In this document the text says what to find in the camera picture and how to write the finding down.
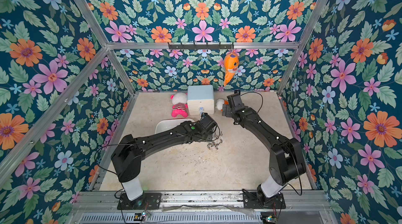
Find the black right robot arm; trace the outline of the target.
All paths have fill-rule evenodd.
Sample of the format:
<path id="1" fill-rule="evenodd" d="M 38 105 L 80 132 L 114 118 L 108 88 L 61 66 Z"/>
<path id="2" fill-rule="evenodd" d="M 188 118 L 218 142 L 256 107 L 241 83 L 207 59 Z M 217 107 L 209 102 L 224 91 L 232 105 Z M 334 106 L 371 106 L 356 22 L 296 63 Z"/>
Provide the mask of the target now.
<path id="1" fill-rule="evenodd" d="M 295 138 L 289 139 L 270 127 L 253 108 L 246 106 L 240 93 L 227 96 L 223 105 L 223 116 L 232 118 L 233 124 L 251 132 L 269 150 L 268 179 L 257 189 L 259 201 L 276 197 L 292 180 L 300 179 L 307 171 L 301 144 Z"/>

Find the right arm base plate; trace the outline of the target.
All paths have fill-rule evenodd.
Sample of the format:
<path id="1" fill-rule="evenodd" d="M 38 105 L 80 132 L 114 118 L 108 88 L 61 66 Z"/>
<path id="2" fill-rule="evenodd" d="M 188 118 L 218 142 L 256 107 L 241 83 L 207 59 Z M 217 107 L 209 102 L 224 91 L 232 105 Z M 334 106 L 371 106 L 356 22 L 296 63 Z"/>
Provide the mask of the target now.
<path id="1" fill-rule="evenodd" d="M 282 210 L 286 208 L 283 194 L 278 193 L 273 197 L 266 197 L 262 192 L 251 192 L 242 189 L 244 208 L 250 209 L 276 209 Z"/>

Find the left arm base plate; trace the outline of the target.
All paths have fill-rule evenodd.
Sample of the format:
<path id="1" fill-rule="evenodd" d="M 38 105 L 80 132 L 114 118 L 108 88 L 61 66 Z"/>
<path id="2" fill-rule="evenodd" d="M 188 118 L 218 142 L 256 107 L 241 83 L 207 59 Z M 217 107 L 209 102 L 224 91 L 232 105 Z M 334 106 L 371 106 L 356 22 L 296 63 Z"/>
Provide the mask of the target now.
<path id="1" fill-rule="evenodd" d="M 121 193 L 119 197 L 118 210 L 156 210 L 161 204 L 161 193 L 145 192 L 135 200 L 129 200 L 127 194 Z"/>

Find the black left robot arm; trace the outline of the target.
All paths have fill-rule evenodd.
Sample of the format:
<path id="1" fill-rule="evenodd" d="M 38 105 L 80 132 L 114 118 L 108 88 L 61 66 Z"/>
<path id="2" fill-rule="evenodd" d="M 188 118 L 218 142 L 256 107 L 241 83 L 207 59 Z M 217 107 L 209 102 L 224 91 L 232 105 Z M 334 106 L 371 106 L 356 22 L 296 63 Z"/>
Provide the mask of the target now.
<path id="1" fill-rule="evenodd" d="M 140 174 L 141 162 L 157 152 L 176 145 L 211 142 L 219 131 L 217 122 L 204 113 L 196 122 L 186 120 L 172 129 L 151 136 L 134 138 L 126 135 L 111 155 L 118 180 L 128 183 L 135 179 Z"/>

